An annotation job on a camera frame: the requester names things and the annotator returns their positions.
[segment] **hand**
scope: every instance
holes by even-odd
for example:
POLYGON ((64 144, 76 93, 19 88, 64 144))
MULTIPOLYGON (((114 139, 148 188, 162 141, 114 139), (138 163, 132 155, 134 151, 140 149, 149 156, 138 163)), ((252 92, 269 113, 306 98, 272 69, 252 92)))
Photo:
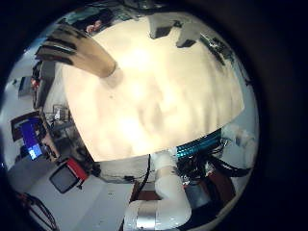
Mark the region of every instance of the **hand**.
POLYGON ((95 29, 94 25, 89 25, 87 26, 86 31, 88 34, 91 34, 94 31, 94 29, 95 29))

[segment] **beige cloth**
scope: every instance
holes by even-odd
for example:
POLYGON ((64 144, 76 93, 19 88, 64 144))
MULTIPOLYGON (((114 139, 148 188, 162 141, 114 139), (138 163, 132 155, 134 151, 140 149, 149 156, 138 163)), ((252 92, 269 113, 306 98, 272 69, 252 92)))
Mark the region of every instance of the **beige cloth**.
POLYGON ((79 133, 96 161, 140 156, 203 137, 244 108, 231 64, 199 41, 177 48, 180 29, 149 37, 147 18, 118 23, 94 39, 116 60, 99 78, 63 65, 64 88, 79 133))

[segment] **wire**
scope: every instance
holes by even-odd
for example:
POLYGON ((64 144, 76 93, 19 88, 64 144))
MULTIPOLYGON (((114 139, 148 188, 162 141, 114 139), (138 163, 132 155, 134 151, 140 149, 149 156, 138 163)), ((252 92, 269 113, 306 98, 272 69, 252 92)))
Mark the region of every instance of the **wire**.
POLYGON ((47 207, 39 200, 37 197, 32 196, 27 193, 20 193, 15 192, 17 198, 22 202, 22 205, 28 209, 30 212, 32 212, 40 221, 42 221, 48 228, 50 228, 52 231, 59 231, 59 227, 56 223, 56 220, 50 213, 50 211, 47 209, 47 207), (42 213, 47 217, 50 224, 47 223, 34 209, 32 206, 36 205, 42 213))
MULTIPOLYGON (((120 175, 109 175, 109 174, 100 174, 101 176, 108 176, 108 177, 114 177, 114 178, 121 178, 121 179, 124 179, 124 176, 120 176, 120 175)), ((137 176, 137 177, 135 177, 134 176, 134 178, 135 179, 141 179, 141 178, 143 178, 144 176, 146 175, 146 173, 144 174, 144 175, 141 175, 141 176, 137 176)))
POLYGON ((148 155, 146 174, 145 174, 144 179, 143 179, 143 181, 142 181, 142 183, 141 183, 141 186, 138 188, 138 190, 137 190, 136 193, 134 194, 134 196, 133 196, 133 198, 132 198, 132 201, 138 199, 138 197, 139 197, 139 195, 140 195, 140 193, 141 193, 141 191, 142 191, 144 185, 145 185, 146 182, 147 182, 147 178, 148 178, 148 176, 149 176, 149 174, 150 174, 150 168, 151 168, 151 155, 148 155))

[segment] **black cable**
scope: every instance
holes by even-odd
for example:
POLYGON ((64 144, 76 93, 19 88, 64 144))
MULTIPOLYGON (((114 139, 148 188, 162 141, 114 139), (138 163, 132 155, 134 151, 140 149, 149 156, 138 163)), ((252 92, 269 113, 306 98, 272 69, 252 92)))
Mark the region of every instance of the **black cable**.
POLYGON ((56 220, 50 213, 50 211, 47 209, 47 207, 39 200, 37 197, 32 196, 27 193, 20 193, 15 192, 17 197, 21 200, 24 207, 31 211, 40 221, 42 221, 48 228, 50 228, 52 231, 59 231, 59 227, 56 223, 56 220), (33 208, 32 206, 38 206, 38 208, 42 211, 42 213, 47 217, 47 219, 50 221, 50 224, 48 224, 33 208))
POLYGON ((148 155, 146 174, 145 174, 144 179, 143 179, 143 181, 142 181, 142 183, 141 183, 141 186, 138 188, 138 190, 137 190, 136 193, 134 194, 134 196, 133 196, 133 198, 132 198, 132 201, 138 199, 138 197, 139 197, 139 195, 140 195, 140 193, 141 193, 141 191, 142 191, 142 189, 143 189, 145 183, 147 182, 147 178, 148 178, 148 176, 149 176, 149 174, 150 174, 150 168, 151 168, 151 155, 148 155))

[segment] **blue screen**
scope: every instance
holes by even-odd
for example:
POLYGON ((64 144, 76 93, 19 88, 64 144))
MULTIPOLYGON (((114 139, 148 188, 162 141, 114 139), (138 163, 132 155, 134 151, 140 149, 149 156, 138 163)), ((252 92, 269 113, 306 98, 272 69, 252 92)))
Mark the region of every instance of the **blue screen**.
POLYGON ((42 154, 39 147, 37 134, 33 125, 33 121, 28 121, 20 125, 20 131, 23 141, 28 149, 32 160, 42 154))

